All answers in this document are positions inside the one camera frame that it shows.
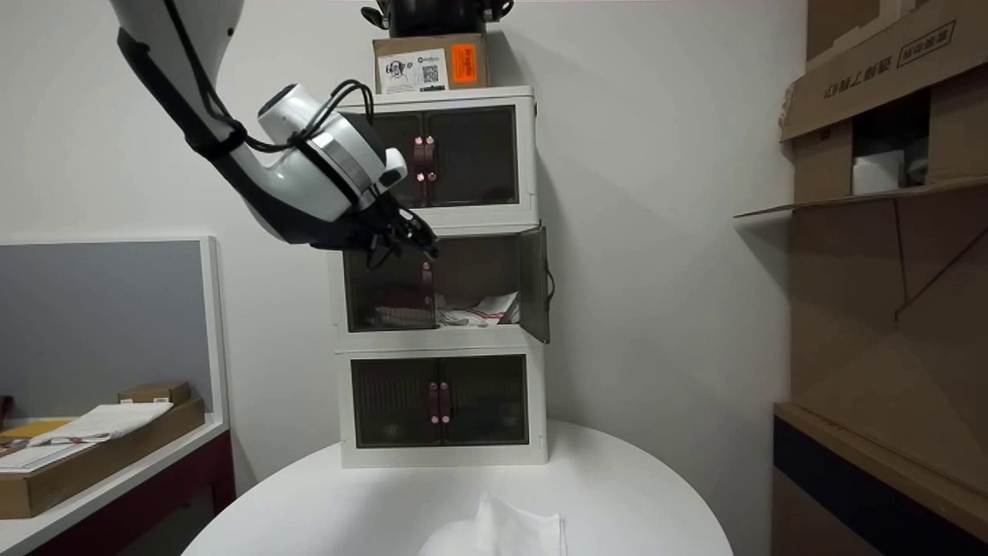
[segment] desk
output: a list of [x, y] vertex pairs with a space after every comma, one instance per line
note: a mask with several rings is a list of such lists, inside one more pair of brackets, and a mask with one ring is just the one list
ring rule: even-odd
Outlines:
[[227, 457], [227, 428], [211, 412], [187, 434], [58, 506], [33, 517], [0, 517], [0, 551], [117, 551], [195, 493], [211, 493], [219, 511], [236, 498]]
[[185, 556], [415, 556], [474, 515], [483, 493], [564, 517], [569, 556], [733, 556], [709, 506], [650, 455], [583, 427], [550, 427], [539, 465], [342, 468], [314, 449], [238, 498]]

